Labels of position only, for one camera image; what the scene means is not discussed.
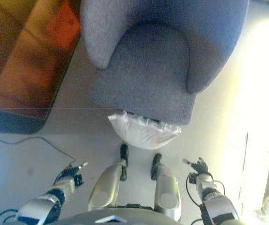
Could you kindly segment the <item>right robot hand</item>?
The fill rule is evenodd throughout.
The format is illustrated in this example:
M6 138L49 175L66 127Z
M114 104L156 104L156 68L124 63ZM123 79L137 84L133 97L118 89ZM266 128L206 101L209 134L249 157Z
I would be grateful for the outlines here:
M190 162L185 158L182 159L182 162L191 166L198 174L207 173L209 171L208 166L202 157L198 157L196 163Z

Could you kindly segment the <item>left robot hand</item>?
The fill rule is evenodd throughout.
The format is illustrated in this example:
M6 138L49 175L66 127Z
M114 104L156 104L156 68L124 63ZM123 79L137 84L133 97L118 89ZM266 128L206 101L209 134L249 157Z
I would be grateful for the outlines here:
M67 176L74 177L81 169L83 169L87 165L88 165L88 162L84 162L77 166L69 165L60 173L60 176L58 179L61 179Z

